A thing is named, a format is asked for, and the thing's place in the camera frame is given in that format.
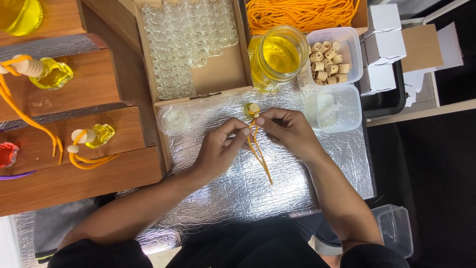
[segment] orange cord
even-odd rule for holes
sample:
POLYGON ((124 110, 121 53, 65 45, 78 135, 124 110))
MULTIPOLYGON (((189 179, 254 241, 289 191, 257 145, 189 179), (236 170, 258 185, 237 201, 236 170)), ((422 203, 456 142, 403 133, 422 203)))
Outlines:
MULTIPOLYGON (((255 113, 250 111, 250 110, 248 110, 248 113, 250 115, 254 115, 256 113, 259 113, 259 108, 255 113)), ((249 136, 248 136, 248 145, 249 145, 251 151, 253 152, 253 154, 255 155, 256 159, 259 161, 259 163, 265 169, 266 174, 268 175, 268 178, 269 178, 269 182, 271 183, 271 185, 273 185, 273 180, 271 179, 271 174, 269 173, 268 165, 266 164, 263 153, 261 152, 261 149, 258 145, 258 141, 256 140, 256 134, 258 133, 258 129, 259 129, 259 126, 256 124, 256 119, 254 119, 253 122, 251 122, 251 124, 249 125, 248 128, 253 130, 251 127, 254 126, 254 125, 256 126, 256 128, 255 128, 255 133, 253 134, 253 141, 256 144, 256 148, 258 149, 258 152, 259 152, 259 155, 261 156, 261 159, 259 158, 258 154, 256 153, 255 148, 253 148, 253 145, 251 145, 251 140, 250 140, 249 136)))
MULTIPOLYGON (((79 140, 81 139, 81 137, 86 134, 88 132, 87 129, 83 129, 83 131, 76 137, 76 139, 73 141, 73 145, 78 145, 78 142, 79 140)), ((115 155, 108 155, 108 156, 105 156, 105 157, 102 157, 102 158, 99 158, 99 159, 96 159, 96 160, 90 160, 90 159, 87 159, 87 158, 84 158, 84 157, 81 157, 79 155, 77 155, 76 153, 69 153, 69 160, 71 161, 71 163, 73 163, 73 165, 75 165, 77 168, 80 168, 80 169, 93 169, 95 167, 98 167, 100 165, 103 165, 109 161, 111 161, 112 159, 118 157, 120 155, 119 154, 115 154, 115 155), (79 163, 76 162, 76 159, 79 160, 79 161, 83 161, 85 163, 88 163, 88 164, 94 164, 94 165, 89 165, 89 166, 85 166, 85 165, 81 165, 79 163)))
POLYGON ((265 34, 279 25, 301 32, 351 26, 360 0, 250 0, 246 4, 251 34, 265 34))
MULTIPOLYGON (((20 76, 21 74, 18 73, 13 67, 11 67, 10 65, 12 63, 18 63, 18 62, 22 62, 24 60, 32 60, 32 58, 30 56, 27 56, 27 55, 22 55, 16 59, 13 59, 13 60, 8 60, 8 61, 5 61, 5 62, 2 62, 0 63, 7 71, 9 71, 11 74, 15 75, 15 76, 20 76)), ((5 82, 5 78, 3 78, 3 75, 0 74, 0 95, 2 96, 2 98, 8 103, 8 105, 10 105, 10 107, 18 114, 18 116, 23 119, 25 122, 27 122, 29 125, 33 126, 33 127, 36 127, 38 129, 41 129, 43 130, 44 132, 46 132, 50 137, 51 137, 51 140, 53 142, 53 157, 56 155, 56 145, 58 145, 58 148, 59 148, 59 151, 61 152, 60 155, 59 155, 59 161, 58 161, 58 164, 60 165, 61 164, 61 160, 63 159, 63 144, 61 143, 61 140, 58 136, 56 136, 55 134, 53 134, 49 129, 47 129, 46 127, 44 127, 43 125, 35 122, 33 119, 31 119, 29 116, 27 116, 24 112, 22 112, 18 106, 15 104, 15 102, 13 101, 13 98, 11 96, 11 93, 10 93, 10 89, 8 88, 7 86, 7 83, 5 82)))

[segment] black tray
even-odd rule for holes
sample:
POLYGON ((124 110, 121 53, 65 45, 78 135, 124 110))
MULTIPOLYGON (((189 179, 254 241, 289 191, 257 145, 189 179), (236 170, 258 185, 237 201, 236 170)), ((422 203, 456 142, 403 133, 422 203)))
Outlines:
MULTIPOLYGON (((392 66, 397 88, 370 96, 360 97, 360 103, 362 104, 365 118, 396 114, 405 106, 406 94, 403 81, 402 63, 397 61, 393 63, 392 66)), ((354 85, 360 91, 359 81, 355 82, 354 85)))

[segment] gray cloth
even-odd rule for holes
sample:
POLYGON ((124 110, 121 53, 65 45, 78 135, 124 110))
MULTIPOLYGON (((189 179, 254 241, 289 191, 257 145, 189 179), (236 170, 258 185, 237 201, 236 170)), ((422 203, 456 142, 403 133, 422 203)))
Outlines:
POLYGON ((94 198, 88 198, 35 211, 33 223, 35 253, 57 249, 67 233, 97 209, 94 198))

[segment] empty plastic container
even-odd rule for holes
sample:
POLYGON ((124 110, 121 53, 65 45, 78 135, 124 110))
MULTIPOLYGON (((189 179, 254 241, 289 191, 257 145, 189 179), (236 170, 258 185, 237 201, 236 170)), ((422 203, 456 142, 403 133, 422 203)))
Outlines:
POLYGON ((408 211, 402 206, 385 205, 372 209, 384 245, 404 258, 413 255, 413 240, 408 211))
MULTIPOLYGON (((362 74, 364 73, 362 53, 360 50, 358 34, 354 28, 338 27, 312 31, 307 35, 306 39, 310 46, 316 42, 338 42, 340 44, 340 49, 337 51, 337 54, 342 55, 342 63, 351 64, 351 69, 347 74, 347 81, 345 83, 353 83, 362 78, 362 74)), ((307 70, 308 76, 310 77, 309 82, 312 82, 312 84, 316 85, 312 79, 311 68, 307 68, 307 70)), ((334 85, 323 85, 319 87, 326 88, 331 86, 334 85)))
POLYGON ((362 123, 360 94, 351 84, 322 87, 306 97, 305 114, 313 128, 326 133, 356 129, 362 123))
POLYGON ((190 129, 190 116, 181 106, 167 105, 157 114, 157 127, 168 136, 178 136, 190 129))

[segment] wooden stopper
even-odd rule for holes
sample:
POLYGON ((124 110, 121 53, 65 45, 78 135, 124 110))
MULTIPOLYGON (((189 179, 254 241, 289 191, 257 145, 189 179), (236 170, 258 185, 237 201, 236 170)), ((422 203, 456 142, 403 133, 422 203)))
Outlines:
POLYGON ((323 62, 313 62, 311 65, 311 72, 323 71, 324 70, 324 63, 323 62))
POLYGON ((258 112, 258 109, 259 109, 259 106, 258 104, 256 103, 252 103, 249 105, 249 111, 252 112, 252 113, 257 113, 258 112))
POLYGON ((322 62, 324 63, 324 68, 327 68, 328 65, 334 64, 330 59, 323 59, 322 62))
POLYGON ((322 50, 322 44, 317 42, 317 43, 314 43, 314 45, 312 45, 311 47, 311 52, 312 53, 316 53, 318 51, 321 51, 322 50))
POLYGON ((326 81, 324 81, 324 85, 334 85, 337 84, 337 79, 335 76, 328 77, 326 81))
POLYGON ((332 43, 332 47, 333 47, 336 51, 338 51, 338 50, 340 49, 340 44, 339 44, 338 42, 334 42, 334 43, 332 43))
POLYGON ((321 52, 324 53, 324 52, 326 52, 327 50, 329 50, 331 47, 332 47, 332 44, 331 44, 329 41, 325 41, 324 43, 322 43, 322 50, 321 50, 321 52))
POLYGON ((326 67, 327 74, 335 74, 339 72, 339 65, 331 64, 326 67))
POLYGON ((334 48, 330 48, 328 51, 326 51, 326 53, 324 53, 324 55, 326 58, 332 59, 337 55, 337 51, 334 48))
POLYGON ((314 75, 314 79, 319 79, 321 81, 324 81, 325 79, 327 79, 327 77, 328 77, 327 72, 323 72, 323 71, 318 71, 314 75))
POLYGON ((350 64, 339 65, 339 73, 348 73, 348 72, 350 72, 350 64))
POLYGON ((321 62, 323 58, 324 58, 324 56, 319 51, 312 54, 311 57, 310 57, 311 62, 321 62))
POLYGON ((337 83, 345 83, 347 82, 347 74, 346 73, 338 73, 336 74, 337 83))
POLYGON ((341 64, 342 63, 342 55, 336 55, 334 58, 332 58, 332 61, 334 64, 341 64))

